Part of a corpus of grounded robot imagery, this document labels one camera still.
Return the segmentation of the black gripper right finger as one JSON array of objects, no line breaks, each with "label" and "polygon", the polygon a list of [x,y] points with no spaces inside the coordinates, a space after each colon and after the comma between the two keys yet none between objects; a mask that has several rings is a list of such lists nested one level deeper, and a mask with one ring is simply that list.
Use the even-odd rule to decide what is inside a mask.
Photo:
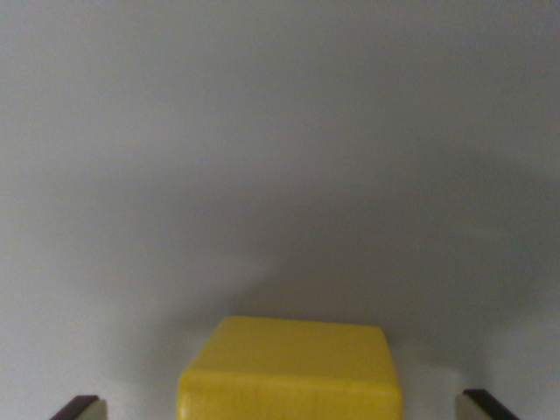
[{"label": "black gripper right finger", "polygon": [[483,388],[465,389],[455,398],[456,420],[519,420],[519,417]]}]

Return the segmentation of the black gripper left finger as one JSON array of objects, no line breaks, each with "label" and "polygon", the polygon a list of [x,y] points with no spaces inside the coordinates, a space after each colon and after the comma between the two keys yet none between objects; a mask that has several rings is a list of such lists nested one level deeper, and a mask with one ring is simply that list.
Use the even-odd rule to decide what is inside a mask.
[{"label": "black gripper left finger", "polygon": [[107,420],[107,402],[98,395],[77,395],[51,420]]}]

